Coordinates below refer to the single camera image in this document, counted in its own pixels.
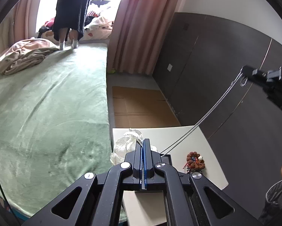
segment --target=white table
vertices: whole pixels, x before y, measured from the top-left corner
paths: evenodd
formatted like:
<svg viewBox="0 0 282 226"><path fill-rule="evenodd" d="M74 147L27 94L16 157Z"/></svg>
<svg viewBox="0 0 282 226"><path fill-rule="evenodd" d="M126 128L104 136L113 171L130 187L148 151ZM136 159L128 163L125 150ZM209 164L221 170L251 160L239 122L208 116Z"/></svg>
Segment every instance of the white table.
<svg viewBox="0 0 282 226"><path fill-rule="evenodd" d="M156 146L158 152L161 152L191 128L192 126L139 128L139 130L143 133L143 138L148 138L150 144ZM113 128L113 142L115 143L127 131L127 128ZM186 156L191 151L196 151L203 156L206 166L203 174L218 188L224 189L228 185L227 179L199 127L169 153L172 165L178 171L185 172L183 167L186 164ZM125 191L123 203L130 226L154 226L166 222L163 196L160 193Z"/></svg>

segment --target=gray floor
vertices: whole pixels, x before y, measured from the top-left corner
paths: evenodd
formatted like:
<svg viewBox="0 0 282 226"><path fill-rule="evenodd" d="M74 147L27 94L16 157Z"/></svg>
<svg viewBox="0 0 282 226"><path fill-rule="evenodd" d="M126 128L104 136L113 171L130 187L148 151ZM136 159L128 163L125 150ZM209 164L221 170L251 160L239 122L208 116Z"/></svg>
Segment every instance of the gray floor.
<svg viewBox="0 0 282 226"><path fill-rule="evenodd" d="M107 75L107 106L110 122L110 133L115 128L115 117L113 107L112 87L133 87L151 90L160 90L152 76L134 75L126 73L115 73Z"/></svg>

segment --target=silver screw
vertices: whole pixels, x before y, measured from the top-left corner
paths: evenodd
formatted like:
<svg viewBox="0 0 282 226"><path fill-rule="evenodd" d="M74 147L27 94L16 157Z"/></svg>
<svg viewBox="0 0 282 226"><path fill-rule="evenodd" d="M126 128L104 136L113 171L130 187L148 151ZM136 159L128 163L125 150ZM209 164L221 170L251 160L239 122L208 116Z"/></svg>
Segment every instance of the silver screw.
<svg viewBox="0 0 282 226"><path fill-rule="evenodd" d="M194 179L200 179L202 177L202 175L199 172L194 172L194 173L192 173L192 177Z"/></svg>
<svg viewBox="0 0 282 226"><path fill-rule="evenodd" d="M122 168L129 168L130 167L130 163L129 162L122 162L120 165Z"/></svg>
<svg viewBox="0 0 282 226"><path fill-rule="evenodd" d="M162 167L165 167L165 166L166 166L166 164L163 163L163 162L158 162L158 163L156 164L156 167L157 167L157 168L162 168Z"/></svg>
<svg viewBox="0 0 282 226"><path fill-rule="evenodd" d="M84 175L85 179L92 179L95 177L95 174L92 173L92 172L87 172L85 175Z"/></svg>

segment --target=green bedsheet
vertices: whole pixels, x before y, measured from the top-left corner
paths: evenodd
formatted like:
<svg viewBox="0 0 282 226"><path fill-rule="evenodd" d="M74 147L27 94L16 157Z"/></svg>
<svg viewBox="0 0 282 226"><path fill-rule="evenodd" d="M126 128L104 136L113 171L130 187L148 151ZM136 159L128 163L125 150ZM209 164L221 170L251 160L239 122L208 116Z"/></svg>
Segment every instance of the green bedsheet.
<svg viewBox="0 0 282 226"><path fill-rule="evenodd" d="M0 182L22 214L111 167L106 56L105 44L80 45L0 75Z"/></svg>

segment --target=beige blanket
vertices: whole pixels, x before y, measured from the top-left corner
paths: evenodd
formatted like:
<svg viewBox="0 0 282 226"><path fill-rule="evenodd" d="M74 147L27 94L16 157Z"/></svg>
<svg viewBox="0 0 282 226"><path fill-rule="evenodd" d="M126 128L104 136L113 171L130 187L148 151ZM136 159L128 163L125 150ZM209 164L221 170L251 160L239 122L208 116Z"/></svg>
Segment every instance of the beige blanket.
<svg viewBox="0 0 282 226"><path fill-rule="evenodd" d="M11 75L41 63L46 56L59 50L46 39L27 39L15 43L0 57L0 73Z"/></svg>

